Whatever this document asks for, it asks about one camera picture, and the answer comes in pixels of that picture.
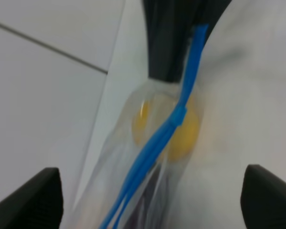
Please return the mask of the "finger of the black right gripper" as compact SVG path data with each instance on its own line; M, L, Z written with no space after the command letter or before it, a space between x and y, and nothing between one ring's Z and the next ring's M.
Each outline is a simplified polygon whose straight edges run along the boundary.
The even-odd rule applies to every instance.
M230 0L142 1L148 41L148 77L178 83L193 27L208 24L208 38Z

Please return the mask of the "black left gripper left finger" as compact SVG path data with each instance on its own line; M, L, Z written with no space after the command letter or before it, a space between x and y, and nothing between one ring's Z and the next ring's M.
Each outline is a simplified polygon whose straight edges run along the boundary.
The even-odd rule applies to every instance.
M0 202L0 229L58 229L63 216L60 171L47 167Z

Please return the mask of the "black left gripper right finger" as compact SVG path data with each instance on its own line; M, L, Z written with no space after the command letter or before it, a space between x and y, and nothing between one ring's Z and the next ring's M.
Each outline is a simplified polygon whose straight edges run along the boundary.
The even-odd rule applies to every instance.
M248 165L240 197L248 229L286 229L286 182L260 165Z

